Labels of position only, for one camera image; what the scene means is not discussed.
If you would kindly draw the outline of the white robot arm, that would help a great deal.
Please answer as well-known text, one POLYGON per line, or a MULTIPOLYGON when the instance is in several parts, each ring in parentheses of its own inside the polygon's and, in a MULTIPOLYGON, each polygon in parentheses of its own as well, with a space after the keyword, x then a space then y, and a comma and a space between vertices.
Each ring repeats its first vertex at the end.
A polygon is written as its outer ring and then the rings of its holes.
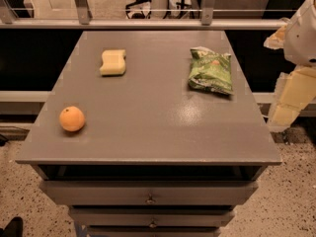
POLYGON ((284 58, 295 65, 289 74, 279 74, 268 114, 269 130, 283 132, 316 98, 316 0, 305 0, 264 47, 282 48, 284 58))

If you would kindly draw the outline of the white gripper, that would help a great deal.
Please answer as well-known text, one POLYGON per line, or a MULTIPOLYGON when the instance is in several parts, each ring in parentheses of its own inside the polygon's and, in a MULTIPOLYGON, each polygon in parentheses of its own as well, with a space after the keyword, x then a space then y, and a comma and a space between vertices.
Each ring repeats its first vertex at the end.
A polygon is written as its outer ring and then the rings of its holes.
POLYGON ((283 48, 286 60, 296 66, 276 80, 275 98, 267 125, 271 132, 289 128, 316 98, 316 0, 305 0, 287 26, 280 27, 264 41, 269 49, 283 48))

